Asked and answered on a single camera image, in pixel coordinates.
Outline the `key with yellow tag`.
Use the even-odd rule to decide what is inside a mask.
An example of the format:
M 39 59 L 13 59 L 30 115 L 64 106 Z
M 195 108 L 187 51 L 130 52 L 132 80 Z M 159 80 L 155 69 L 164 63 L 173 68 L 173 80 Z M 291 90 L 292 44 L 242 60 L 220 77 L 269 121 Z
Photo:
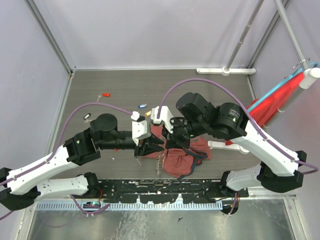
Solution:
M 150 111 L 148 111 L 148 112 L 145 113 L 145 116 L 148 117 L 148 116 L 151 115 L 151 113 L 152 113 L 152 111 L 150 110 Z

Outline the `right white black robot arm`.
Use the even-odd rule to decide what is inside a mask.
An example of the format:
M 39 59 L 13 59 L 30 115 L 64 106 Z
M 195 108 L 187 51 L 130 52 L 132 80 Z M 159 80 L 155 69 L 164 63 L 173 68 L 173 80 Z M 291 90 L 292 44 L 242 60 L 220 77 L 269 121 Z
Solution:
M 262 186 L 276 193 L 302 187 L 304 175 L 299 161 L 306 160 L 304 151 L 292 151 L 282 145 L 272 146 L 271 137 L 255 129 L 241 107 L 224 103 L 214 107 L 200 94 L 188 92 L 176 103 L 182 117 L 170 118 L 170 130 L 164 130 L 166 148 L 190 147 L 191 139 L 208 134 L 216 139 L 238 144 L 260 159 L 260 164 L 240 171 L 225 171 L 219 191 L 225 197 L 245 188 Z

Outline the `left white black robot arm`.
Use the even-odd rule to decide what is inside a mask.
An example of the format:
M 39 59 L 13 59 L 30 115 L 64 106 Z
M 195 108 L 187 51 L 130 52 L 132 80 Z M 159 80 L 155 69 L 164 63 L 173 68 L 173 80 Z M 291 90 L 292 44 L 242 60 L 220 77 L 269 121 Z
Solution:
M 54 179 L 57 174 L 75 169 L 101 157 L 101 150 L 133 150 L 141 157 L 161 152 L 164 141 L 151 132 L 144 117 L 132 122 L 131 131 L 119 131 L 117 118 L 104 113 L 90 122 L 90 127 L 47 156 L 19 169 L 2 168 L 0 203 L 10 211 L 18 211 L 45 198 L 65 195 L 95 198 L 101 191 L 95 173 L 74 178 Z

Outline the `dark red shirt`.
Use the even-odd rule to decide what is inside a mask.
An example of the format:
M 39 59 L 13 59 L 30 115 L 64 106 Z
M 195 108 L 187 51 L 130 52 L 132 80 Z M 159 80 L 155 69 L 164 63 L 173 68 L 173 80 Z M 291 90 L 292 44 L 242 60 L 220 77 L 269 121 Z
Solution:
M 200 136 L 190 140 L 190 147 L 187 150 L 173 148 L 164 151 L 163 171 L 179 180 L 190 176 L 204 160 L 211 159 L 208 141 Z

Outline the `key with blue tag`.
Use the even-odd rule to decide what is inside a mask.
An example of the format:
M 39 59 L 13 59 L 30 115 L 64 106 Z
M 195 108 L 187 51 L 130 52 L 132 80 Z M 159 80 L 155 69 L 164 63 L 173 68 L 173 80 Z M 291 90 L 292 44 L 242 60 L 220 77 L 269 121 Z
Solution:
M 139 109 L 144 109 L 144 108 L 146 108 L 148 105 L 147 104 L 140 104 L 139 106 L 138 106 L 138 108 Z

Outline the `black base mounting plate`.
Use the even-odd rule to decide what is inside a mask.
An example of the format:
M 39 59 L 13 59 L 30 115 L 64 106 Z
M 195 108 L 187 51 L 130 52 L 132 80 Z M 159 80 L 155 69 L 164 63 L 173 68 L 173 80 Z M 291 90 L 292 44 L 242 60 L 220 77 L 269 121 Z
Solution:
M 214 179 L 101 179 L 98 185 L 95 194 L 75 195 L 74 198 L 101 198 L 110 204 L 172 204 L 181 197 L 183 204 L 205 204 L 235 196 L 233 192 L 223 192 Z

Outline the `red cloth on hanger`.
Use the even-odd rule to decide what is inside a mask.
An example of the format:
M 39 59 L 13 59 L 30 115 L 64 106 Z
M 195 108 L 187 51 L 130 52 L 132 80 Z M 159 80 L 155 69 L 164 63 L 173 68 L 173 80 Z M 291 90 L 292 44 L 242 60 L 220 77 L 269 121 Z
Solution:
M 256 103 L 261 100 L 262 97 L 253 100 L 251 104 L 247 106 L 247 111 L 259 127 L 263 128 L 264 125 L 272 120 L 278 109 L 289 100 L 290 96 L 295 92 L 303 79 L 304 74 L 301 72 L 276 89 L 258 105 L 256 105 Z

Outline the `teal clothes hanger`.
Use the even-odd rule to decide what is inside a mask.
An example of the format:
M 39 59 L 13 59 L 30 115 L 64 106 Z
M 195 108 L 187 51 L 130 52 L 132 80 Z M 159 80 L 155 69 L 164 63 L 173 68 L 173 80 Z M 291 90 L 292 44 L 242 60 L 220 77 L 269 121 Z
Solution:
M 259 104 L 261 104 L 264 100 L 266 100 L 271 94 L 277 91 L 280 87 L 284 86 L 289 81 L 293 80 L 294 77 L 302 76 L 302 80 L 299 83 L 299 86 L 307 90 L 316 80 L 320 78 L 320 68 L 318 67 L 318 62 L 313 61 L 310 63 L 311 67 L 307 70 L 304 70 L 303 67 L 295 70 L 292 74 L 285 77 L 280 83 L 274 86 L 271 90 L 269 90 L 265 95 L 259 98 L 252 106 L 250 106 L 247 111 L 253 111 Z

